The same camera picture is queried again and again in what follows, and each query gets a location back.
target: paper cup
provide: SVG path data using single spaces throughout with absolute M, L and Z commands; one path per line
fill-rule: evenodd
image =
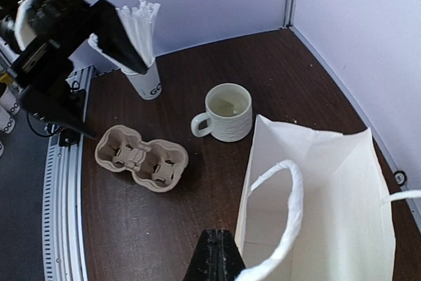
M 0 134 L 9 134 L 14 128 L 15 121 L 13 117 L 0 106 Z
M 148 68 L 147 74 L 141 75 L 128 68 L 121 70 L 129 81 L 132 83 L 134 89 L 144 100 L 152 100 L 161 94 L 162 86 L 159 78 L 158 68 L 155 61 Z
M 20 105 L 16 102 L 13 92 L 7 87 L 3 94 L 0 88 L 0 106 L 2 106 L 10 115 L 15 115 L 20 110 Z

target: white paper bag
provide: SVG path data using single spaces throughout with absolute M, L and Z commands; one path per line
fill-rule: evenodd
M 302 223 L 295 241 L 294 234 L 284 233 L 291 224 L 294 172 L 265 174 L 286 159 L 296 162 L 303 175 Z M 253 184 L 263 174 L 268 179 Z M 420 196 L 420 191 L 389 195 L 370 129 L 346 136 L 259 115 L 235 231 L 246 267 L 256 267 L 237 280 L 391 281 L 390 203 Z M 280 247 L 288 246 L 286 257 L 280 256 Z

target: white twisted paper handle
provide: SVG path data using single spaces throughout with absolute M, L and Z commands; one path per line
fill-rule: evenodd
M 303 176 L 296 163 L 290 160 L 281 161 L 266 171 L 251 185 L 249 196 L 263 182 L 281 169 L 288 168 L 292 175 L 292 191 L 288 198 L 288 220 L 279 245 L 273 254 L 260 265 L 248 268 L 239 274 L 235 281 L 258 281 L 265 279 L 285 259 L 294 245 L 294 241 L 301 229 L 303 219 Z

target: wooden table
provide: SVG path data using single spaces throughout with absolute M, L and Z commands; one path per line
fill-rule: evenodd
M 235 82 L 253 97 L 254 113 L 345 134 L 365 129 L 352 106 L 289 30 L 221 41 L 157 59 L 162 94 L 143 101 L 121 72 L 94 78 L 88 121 L 99 135 L 115 124 L 146 141 L 182 144 L 189 166 L 178 186 L 153 193 L 129 172 L 113 174 L 86 140 L 82 173 L 84 243 L 89 280 L 181 280 L 204 228 L 234 233 L 252 135 L 237 143 L 195 138 L 190 120 L 206 93 Z M 381 153 L 391 192 L 399 190 Z M 421 237 L 405 202 L 393 203 L 397 250 L 394 280 L 421 280 Z

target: gray floor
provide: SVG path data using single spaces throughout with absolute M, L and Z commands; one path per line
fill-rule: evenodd
M 26 113 L 16 126 L 0 135 L 0 281 L 44 280 L 41 210 L 48 140 L 34 135 Z M 37 131 L 42 132 L 40 125 Z

